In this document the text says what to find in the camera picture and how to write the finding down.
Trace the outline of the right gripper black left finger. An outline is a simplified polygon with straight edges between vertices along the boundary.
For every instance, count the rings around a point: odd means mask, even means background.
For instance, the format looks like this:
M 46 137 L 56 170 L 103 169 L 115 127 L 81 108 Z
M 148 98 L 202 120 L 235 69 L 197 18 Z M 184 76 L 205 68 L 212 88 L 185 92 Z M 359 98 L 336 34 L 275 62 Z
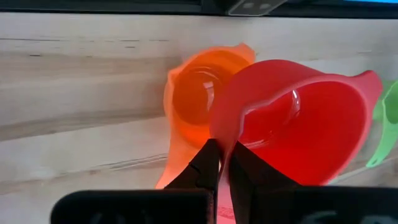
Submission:
M 216 224 L 220 150 L 209 139 L 161 190 L 81 190 L 62 197 L 51 224 Z

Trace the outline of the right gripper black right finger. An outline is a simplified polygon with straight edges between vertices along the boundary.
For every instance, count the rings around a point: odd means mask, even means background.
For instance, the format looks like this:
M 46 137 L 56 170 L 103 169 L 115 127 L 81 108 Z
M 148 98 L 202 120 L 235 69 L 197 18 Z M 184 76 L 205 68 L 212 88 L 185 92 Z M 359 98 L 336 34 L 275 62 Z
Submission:
M 240 142 L 229 184 L 236 224 L 398 224 L 398 189 L 304 186 Z

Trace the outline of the red plastic measuring cup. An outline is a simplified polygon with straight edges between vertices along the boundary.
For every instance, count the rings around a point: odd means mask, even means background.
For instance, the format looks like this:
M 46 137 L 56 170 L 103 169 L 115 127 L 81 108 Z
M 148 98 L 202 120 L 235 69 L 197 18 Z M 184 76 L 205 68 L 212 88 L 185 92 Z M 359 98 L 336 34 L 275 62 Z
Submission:
M 288 60 L 254 63 L 216 95 L 210 135 L 221 147 L 218 224 L 237 224 L 229 164 L 244 144 L 302 185 L 325 185 L 363 146 L 382 92 L 376 72 L 347 77 Z

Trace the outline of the green plastic measuring cup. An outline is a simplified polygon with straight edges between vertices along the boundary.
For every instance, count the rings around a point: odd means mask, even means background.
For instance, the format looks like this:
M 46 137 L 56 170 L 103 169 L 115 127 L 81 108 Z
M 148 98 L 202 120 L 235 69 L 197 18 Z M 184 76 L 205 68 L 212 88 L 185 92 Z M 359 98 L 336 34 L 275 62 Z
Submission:
M 398 141 L 398 80 L 384 80 L 383 91 L 373 109 L 373 120 L 382 124 L 379 144 L 366 167 L 375 167 L 390 154 Z

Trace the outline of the black aluminium table frame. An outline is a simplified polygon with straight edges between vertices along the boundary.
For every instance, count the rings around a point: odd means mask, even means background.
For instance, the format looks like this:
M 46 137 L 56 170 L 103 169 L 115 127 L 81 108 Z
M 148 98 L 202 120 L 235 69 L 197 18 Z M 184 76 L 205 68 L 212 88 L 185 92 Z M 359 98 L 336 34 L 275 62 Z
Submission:
M 398 0 L 0 0 L 0 11 L 398 19 Z

